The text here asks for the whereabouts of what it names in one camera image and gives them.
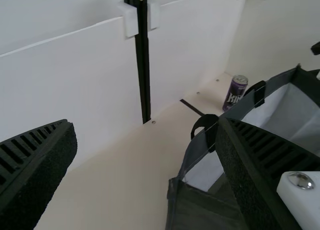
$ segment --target white wall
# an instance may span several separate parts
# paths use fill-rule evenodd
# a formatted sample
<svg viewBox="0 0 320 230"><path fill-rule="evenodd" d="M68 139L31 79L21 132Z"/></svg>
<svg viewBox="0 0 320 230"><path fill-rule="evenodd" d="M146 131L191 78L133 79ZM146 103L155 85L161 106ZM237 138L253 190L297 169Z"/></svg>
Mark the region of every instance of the white wall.
<svg viewBox="0 0 320 230"><path fill-rule="evenodd" d="M142 124L135 39L114 18L0 55L0 142L68 119L71 169Z"/></svg>
<svg viewBox="0 0 320 230"><path fill-rule="evenodd" d="M320 68L311 46L320 41L320 0L246 0L226 72L251 83L301 63Z"/></svg>
<svg viewBox="0 0 320 230"><path fill-rule="evenodd" d="M221 74L245 0L180 0L162 5L149 32L151 115Z"/></svg>
<svg viewBox="0 0 320 230"><path fill-rule="evenodd" d="M119 17L119 1L0 0L0 54Z"/></svg>

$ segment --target purple can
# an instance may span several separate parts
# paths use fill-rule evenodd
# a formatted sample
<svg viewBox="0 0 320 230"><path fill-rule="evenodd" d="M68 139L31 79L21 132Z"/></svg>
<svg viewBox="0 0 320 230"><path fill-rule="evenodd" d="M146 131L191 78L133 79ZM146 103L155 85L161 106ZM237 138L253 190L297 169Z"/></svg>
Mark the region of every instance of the purple can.
<svg viewBox="0 0 320 230"><path fill-rule="evenodd" d="M233 105L235 105L244 96L246 87L248 85L248 78L242 75L236 75L232 78L230 88L222 110L225 112L229 110Z"/></svg>

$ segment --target metal screw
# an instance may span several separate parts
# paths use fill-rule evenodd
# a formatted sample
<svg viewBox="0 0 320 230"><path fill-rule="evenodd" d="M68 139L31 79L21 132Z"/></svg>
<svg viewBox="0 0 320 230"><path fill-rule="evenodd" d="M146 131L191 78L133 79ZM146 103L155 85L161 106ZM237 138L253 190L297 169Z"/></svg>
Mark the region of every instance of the metal screw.
<svg viewBox="0 0 320 230"><path fill-rule="evenodd" d="M307 174L299 171L290 172L287 177L293 185L304 190L311 190L316 186L315 182Z"/></svg>

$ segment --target cream floor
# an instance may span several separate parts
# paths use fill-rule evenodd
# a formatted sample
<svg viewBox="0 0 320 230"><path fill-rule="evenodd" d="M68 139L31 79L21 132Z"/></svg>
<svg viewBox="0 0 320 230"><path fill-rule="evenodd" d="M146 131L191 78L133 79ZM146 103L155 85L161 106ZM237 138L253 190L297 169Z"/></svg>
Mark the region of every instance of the cream floor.
<svg viewBox="0 0 320 230"><path fill-rule="evenodd" d="M220 115L231 76L222 74L184 99ZM67 173L36 230L164 230L167 189L200 116L177 102Z"/></svg>

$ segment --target black vertical bar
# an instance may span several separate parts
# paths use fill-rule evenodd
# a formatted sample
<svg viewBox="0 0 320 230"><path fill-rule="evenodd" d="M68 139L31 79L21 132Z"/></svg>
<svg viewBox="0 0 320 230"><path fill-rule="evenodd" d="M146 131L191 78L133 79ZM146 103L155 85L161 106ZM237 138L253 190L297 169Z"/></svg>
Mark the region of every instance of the black vertical bar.
<svg viewBox="0 0 320 230"><path fill-rule="evenodd" d="M139 77L142 120L145 124L151 119L150 67L148 40L148 0L124 0L137 9L139 33L135 36L135 51Z"/></svg>

